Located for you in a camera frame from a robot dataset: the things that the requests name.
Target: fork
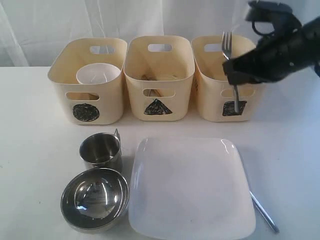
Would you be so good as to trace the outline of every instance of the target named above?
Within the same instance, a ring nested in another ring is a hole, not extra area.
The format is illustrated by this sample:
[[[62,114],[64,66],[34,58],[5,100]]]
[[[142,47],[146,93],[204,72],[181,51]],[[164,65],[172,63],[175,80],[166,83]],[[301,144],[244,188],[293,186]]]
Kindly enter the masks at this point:
[[[231,58],[231,50],[232,50],[232,33],[223,32],[222,35],[222,53],[224,57],[229,60]],[[234,95],[234,111],[239,113],[239,93],[237,85],[233,85],[233,95]]]

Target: triangle symbol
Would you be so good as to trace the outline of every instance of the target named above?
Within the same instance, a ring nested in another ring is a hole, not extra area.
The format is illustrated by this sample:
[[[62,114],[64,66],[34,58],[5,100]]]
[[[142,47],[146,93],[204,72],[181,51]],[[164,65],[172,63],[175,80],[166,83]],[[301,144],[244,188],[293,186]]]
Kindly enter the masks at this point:
[[[172,114],[172,111],[166,107],[159,99],[155,99],[144,111],[145,115],[166,115]]]

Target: mug handle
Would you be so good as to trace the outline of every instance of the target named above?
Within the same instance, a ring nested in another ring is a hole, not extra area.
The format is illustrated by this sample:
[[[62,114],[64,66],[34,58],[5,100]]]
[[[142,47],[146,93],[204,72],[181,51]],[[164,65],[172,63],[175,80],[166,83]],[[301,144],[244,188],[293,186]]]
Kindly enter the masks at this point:
[[[120,148],[120,153],[122,154],[122,151],[121,151],[121,138],[120,138],[120,134],[119,134],[118,128],[115,129],[115,132],[114,132],[113,135],[115,135],[119,139],[119,143],[120,143],[119,148]]]

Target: white table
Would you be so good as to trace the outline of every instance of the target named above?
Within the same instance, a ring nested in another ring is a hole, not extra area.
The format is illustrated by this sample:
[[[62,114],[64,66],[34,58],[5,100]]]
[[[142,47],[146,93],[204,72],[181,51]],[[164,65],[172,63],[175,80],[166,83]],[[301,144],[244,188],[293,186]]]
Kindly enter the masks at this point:
[[[251,121],[214,123],[191,110],[180,121],[144,122],[129,109],[111,125],[70,123],[47,79],[48,67],[2,67],[0,79],[0,239],[146,240],[128,217],[98,235],[78,233],[60,212],[67,183],[85,170],[78,150],[91,134],[119,129],[124,175],[148,136],[218,137],[238,147],[248,181],[277,223],[275,235],[256,212],[249,240],[320,236],[320,79],[306,69],[270,84]]]

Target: metal utensil handle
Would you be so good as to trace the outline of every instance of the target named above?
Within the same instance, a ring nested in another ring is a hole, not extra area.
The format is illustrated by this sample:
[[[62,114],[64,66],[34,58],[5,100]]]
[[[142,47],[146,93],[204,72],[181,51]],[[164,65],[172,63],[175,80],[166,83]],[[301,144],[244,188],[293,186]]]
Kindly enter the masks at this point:
[[[266,212],[266,210],[261,206],[260,202],[256,199],[255,195],[250,191],[250,195],[252,198],[252,201],[254,203],[254,206],[256,207],[256,209],[258,209],[258,211],[261,213],[261,215],[263,216],[263,218],[265,219],[265,221],[269,224],[269,226],[272,228],[272,230],[274,231],[274,233],[279,233],[279,228],[276,226],[276,224],[274,223],[274,221],[271,219],[271,217],[268,215],[268,213]]]
[[[234,93],[234,111],[239,113],[239,93],[237,85],[233,85],[233,93]]]
[[[122,154],[122,151],[121,151],[121,138],[120,138],[120,134],[119,134],[118,128],[115,129],[114,135],[119,139],[119,149],[120,149],[120,153]]]

